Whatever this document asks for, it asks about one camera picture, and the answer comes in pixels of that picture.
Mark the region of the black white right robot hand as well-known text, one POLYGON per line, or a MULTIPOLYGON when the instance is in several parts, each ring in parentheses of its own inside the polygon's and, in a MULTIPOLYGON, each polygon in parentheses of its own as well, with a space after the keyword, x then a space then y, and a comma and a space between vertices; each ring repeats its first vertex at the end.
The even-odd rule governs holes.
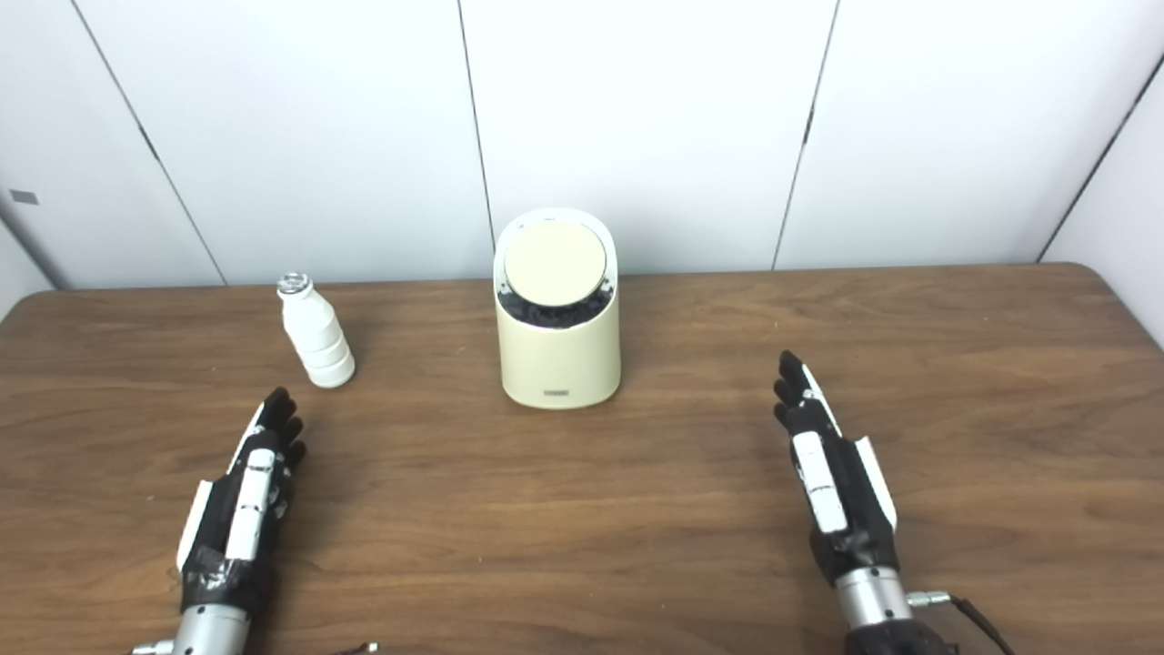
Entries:
POLYGON ((774 415, 809 503, 809 547, 828 584, 856 569, 901 569, 897 507, 870 437, 845 437, 823 389, 797 354, 783 351, 774 415))

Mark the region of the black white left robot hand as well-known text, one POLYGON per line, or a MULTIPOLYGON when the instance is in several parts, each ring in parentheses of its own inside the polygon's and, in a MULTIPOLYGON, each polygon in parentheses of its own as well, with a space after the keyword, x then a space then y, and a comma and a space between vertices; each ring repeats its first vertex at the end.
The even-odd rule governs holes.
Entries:
POLYGON ((255 411, 227 472, 200 480, 180 539, 180 610, 221 605, 254 618, 274 598, 275 546, 306 456, 303 419, 288 389, 255 411))

